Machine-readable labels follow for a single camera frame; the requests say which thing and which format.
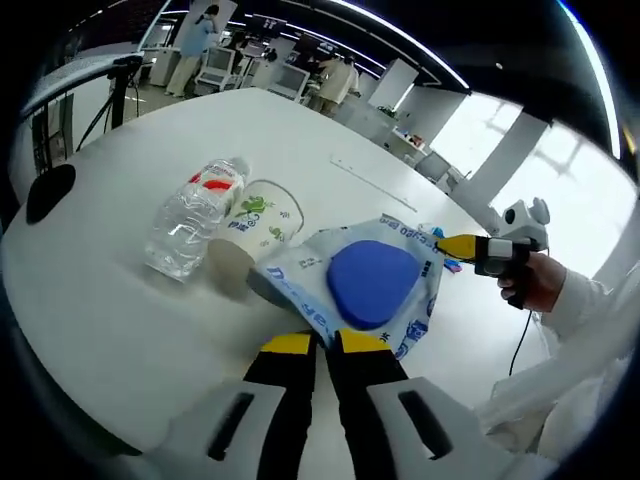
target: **window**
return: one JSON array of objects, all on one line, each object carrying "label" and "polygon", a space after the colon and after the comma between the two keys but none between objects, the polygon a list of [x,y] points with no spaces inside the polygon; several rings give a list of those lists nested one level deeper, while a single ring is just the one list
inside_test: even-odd
[{"label": "window", "polygon": [[491,205],[503,212],[518,200],[543,198],[551,254],[592,277],[625,228],[637,191],[629,177],[598,147],[554,123]]},{"label": "window", "polygon": [[465,98],[429,146],[470,178],[514,124],[522,107],[474,93]]}]

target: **plastic water bottle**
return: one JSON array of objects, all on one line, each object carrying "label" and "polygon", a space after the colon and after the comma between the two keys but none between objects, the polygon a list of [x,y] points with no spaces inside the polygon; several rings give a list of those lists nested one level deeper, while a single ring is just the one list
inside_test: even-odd
[{"label": "plastic water bottle", "polygon": [[158,210],[146,248],[146,263],[176,280],[200,265],[207,243],[249,177],[241,158],[214,160]]}]

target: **ceiling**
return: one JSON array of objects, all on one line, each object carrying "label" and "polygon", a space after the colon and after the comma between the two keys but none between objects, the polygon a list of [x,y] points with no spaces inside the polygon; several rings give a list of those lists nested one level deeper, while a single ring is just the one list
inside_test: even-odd
[{"label": "ceiling", "polygon": [[[387,65],[396,58],[420,65],[417,83],[435,88],[465,91],[445,68],[396,33],[328,0],[236,0],[233,20],[258,13],[287,20],[316,31]],[[436,2],[433,0],[349,0],[399,27],[431,49],[469,84],[472,90],[502,97],[524,106],[544,120],[559,119],[611,151],[609,124],[600,88],[585,49],[568,17],[555,0],[489,2]],[[609,0],[613,4],[618,0]],[[613,25],[624,29],[624,10],[602,14],[590,2],[575,0],[572,8],[585,12],[581,20],[596,40],[607,40],[600,50],[604,59],[624,55],[616,43]],[[174,0],[169,9],[187,9],[188,0]],[[383,69],[363,58],[364,67]],[[625,104],[615,86],[629,87],[628,75],[620,78],[607,70],[616,106]],[[635,170],[628,152],[623,165]]]}]

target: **paper cup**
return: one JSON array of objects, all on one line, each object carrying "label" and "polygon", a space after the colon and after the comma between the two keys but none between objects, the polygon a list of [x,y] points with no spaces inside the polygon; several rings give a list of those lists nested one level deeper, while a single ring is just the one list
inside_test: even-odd
[{"label": "paper cup", "polygon": [[295,198],[270,180],[256,180],[242,192],[209,242],[208,261],[217,283],[244,285],[249,270],[300,231],[302,210]]}]

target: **human hand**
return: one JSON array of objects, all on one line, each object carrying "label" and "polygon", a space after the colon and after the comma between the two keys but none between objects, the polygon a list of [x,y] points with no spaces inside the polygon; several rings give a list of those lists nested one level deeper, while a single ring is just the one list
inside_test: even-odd
[{"label": "human hand", "polygon": [[[567,277],[567,269],[553,258],[535,252],[531,253],[527,266],[533,270],[533,275],[527,286],[524,308],[548,313],[558,300]],[[516,285],[511,278],[499,279],[498,286],[502,288],[501,295],[505,300],[516,293]]]}]

